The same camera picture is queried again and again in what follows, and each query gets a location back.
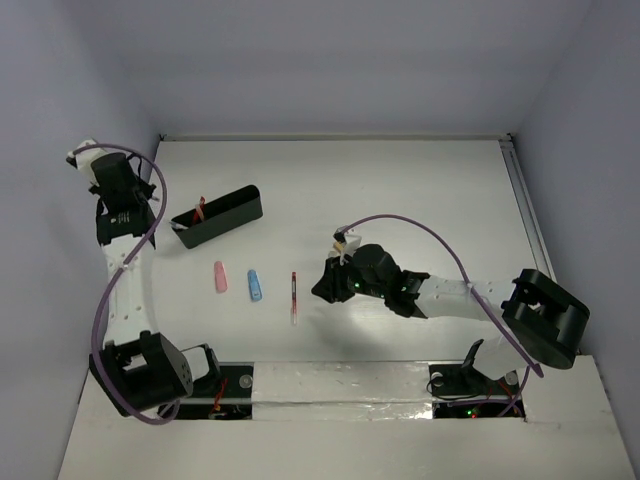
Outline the black gel pen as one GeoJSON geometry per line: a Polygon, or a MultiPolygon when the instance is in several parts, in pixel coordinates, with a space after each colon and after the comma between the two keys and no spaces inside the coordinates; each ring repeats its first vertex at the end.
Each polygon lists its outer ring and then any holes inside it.
{"type": "Polygon", "coordinates": [[[297,326],[297,273],[294,271],[291,273],[291,309],[290,309],[291,324],[297,326]]]}

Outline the red clear pen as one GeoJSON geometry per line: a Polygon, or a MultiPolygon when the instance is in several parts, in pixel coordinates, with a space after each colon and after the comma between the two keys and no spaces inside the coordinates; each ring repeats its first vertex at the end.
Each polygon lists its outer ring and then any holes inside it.
{"type": "Polygon", "coordinates": [[[201,200],[198,204],[195,205],[195,209],[194,209],[195,213],[192,219],[193,224],[204,221],[203,206],[204,206],[203,200],[201,200]]]}

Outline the blue pen cap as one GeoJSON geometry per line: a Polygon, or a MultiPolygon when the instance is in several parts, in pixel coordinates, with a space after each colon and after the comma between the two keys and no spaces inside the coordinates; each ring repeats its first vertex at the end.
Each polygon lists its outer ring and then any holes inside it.
{"type": "Polygon", "coordinates": [[[259,276],[255,270],[250,269],[247,272],[247,281],[248,281],[250,300],[252,302],[261,301],[263,299],[263,292],[262,292],[259,276]]]}

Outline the pink pen cap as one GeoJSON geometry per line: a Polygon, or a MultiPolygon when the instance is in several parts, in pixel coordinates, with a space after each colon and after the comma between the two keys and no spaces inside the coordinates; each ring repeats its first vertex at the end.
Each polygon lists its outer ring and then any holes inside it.
{"type": "Polygon", "coordinates": [[[218,294],[225,293],[228,290],[226,270],[221,261],[214,263],[214,283],[218,294]]]}

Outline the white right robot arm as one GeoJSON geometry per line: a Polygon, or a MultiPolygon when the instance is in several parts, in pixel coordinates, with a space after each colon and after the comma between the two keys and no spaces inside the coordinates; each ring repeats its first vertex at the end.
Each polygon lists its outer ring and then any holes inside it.
{"type": "Polygon", "coordinates": [[[473,392],[525,367],[571,369],[590,317],[582,301],[538,270],[524,269],[509,281],[446,279],[402,269],[377,244],[327,258],[311,292],[329,304],[377,298],[404,318],[492,323],[498,336],[475,341],[460,368],[462,384],[473,392]]]}

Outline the black pen holder box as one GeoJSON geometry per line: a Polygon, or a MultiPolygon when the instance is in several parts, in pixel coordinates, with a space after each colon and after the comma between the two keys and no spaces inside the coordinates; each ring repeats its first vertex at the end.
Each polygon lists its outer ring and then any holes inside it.
{"type": "Polygon", "coordinates": [[[185,231],[172,229],[187,249],[193,249],[263,217],[261,193],[255,185],[247,185],[206,202],[204,222],[192,223],[194,209],[170,220],[170,224],[177,223],[188,227],[185,231]]]}

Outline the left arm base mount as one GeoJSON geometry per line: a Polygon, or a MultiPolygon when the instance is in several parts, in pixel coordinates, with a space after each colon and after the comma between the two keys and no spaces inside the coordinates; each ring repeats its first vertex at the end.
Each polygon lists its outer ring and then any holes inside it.
{"type": "Polygon", "coordinates": [[[183,399],[176,420],[249,420],[252,418],[253,363],[222,363],[222,379],[194,388],[183,399]]]}

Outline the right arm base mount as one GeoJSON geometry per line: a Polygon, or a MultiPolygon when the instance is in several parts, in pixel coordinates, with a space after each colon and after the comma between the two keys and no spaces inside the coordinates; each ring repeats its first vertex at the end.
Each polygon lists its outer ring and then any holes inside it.
{"type": "Polygon", "coordinates": [[[432,398],[434,419],[525,418],[515,370],[492,379],[475,369],[482,343],[474,342],[461,363],[429,366],[425,389],[432,398]]]}

